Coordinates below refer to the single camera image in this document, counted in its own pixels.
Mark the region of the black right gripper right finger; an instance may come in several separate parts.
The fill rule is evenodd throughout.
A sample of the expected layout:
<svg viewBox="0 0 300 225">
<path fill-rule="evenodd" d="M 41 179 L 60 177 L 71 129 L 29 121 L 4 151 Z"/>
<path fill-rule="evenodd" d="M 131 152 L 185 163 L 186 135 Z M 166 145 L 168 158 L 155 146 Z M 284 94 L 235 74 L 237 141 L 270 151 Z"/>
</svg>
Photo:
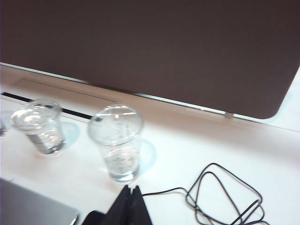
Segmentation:
<svg viewBox="0 0 300 225">
<path fill-rule="evenodd" d="M 152 221 L 139 186 L 136 186 L 132 192 L 132 224 L 152 225 Z"/>
</svg>

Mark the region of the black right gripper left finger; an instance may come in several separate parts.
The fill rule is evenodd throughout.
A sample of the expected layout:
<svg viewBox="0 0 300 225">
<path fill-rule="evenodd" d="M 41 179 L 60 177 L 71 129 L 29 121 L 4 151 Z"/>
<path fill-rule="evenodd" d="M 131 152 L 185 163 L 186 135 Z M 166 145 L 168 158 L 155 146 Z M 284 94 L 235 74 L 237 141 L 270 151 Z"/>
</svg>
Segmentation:
<svg viewBox="0 0 300 225">
<path fill-rule="evenodd" d="M 128 218 L 131 188 L 125 185 L 107 212 L 105 225 L 125 225 Z"/>
</svg>

